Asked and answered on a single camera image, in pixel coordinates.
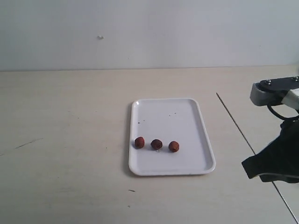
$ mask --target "hazelnut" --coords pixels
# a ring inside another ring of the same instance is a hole
[[[138,137],[137,139],[135,139],[135,147],[136,148],[144,147],[144,138],[143,137]]]
[[[172,141],[171,143],[169,143],[168,148],[170,151],[175,153],[179,150],[179,144],[176,141]]]
[[[163,146],[162,142],[159,139],[153,140],[150,145],[153,147],[154,150],[158,150]]]

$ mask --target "mark on table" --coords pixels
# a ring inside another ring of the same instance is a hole
[[[41,139],[34,139],[34,140],[30,141],[30,142],[27,142],[27,143],[25,143],[25,144],[23,144],[23,145],[18,146],[17,148],[21,148],[21,147],[23,147],[23,146],[25,146],[25,145],[31,144],[31,143],[33,143],[33,142],[35,142],[35,141],[42,140],[42,139],[43,139],[43,138],[41,138]]]

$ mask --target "plastic tray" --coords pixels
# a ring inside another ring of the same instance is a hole
[[[142,136],[145,146],[136,149],[134,140]],[[160,150],[150,143],[160,139]],[[168,149],[171,141],[178,152]],[[132,104],[129,168],[140,176],[200,175],[215,169],[215,158],[198,103],[190,98],[140,99]]]

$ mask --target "tray rim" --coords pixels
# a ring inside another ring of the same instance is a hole
[[[131,166],[131,136],[132,136],[132,133],[133,133],[133,107],[134,105],[138,102],[138,101],[152,101],[152,100],[190,100],[190,101],[193,101],[197,107],[197,110],[199,112],[199,118],[200,118],[200,121],[202,123],[202,127],[203,127],[203,130],[204,130],[204,134],[205,134],[205,139],[207,141],[207,145],[208,145],[208,149],[209,149],[209,152],[210,152],[210,155],[212,157],[212,166],[211,168],[209,169],[206,169],[206,170],[203,170],[202,172],[198,172],[198,173],[194,173],[194,174],[159,174],[159,175],[155,175],[155,174],[144,174],[144,173],[140,173],[138,172],[137,170],[135,170],[134,167]],[[200,111],[200,107],[199,107],[199,104],[198,102],[193,99],[193,98],[146,98],[146,99],[138,99],[138,100],[135,100],[132,105],[131,105],[131,116],[130,116],[130,137],[129,137],[129,157],[128,157],[128,166],[129,166],[129,169],[131,170],[131,172],[137,176],[175,176],[175,175],[204,175],[204,174],[208,174],[208,173],[211,173],[212,171],[215,170],[216,168],[216,159],[215,159],[215,155],[214,155],[214,152],[212,150],[212,145],[211,145],[211,142],[210,142],[210,139],[208,137],[208,134],[207,134],[207,131],[206,131],[206,125],[205,125],[205,122],[203,120],[203,117],[202,117],[202,113]]]

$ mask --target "wall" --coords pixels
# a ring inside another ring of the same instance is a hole
[[[298,0],[1,0],[0,70],[298,63],[298,9]]]

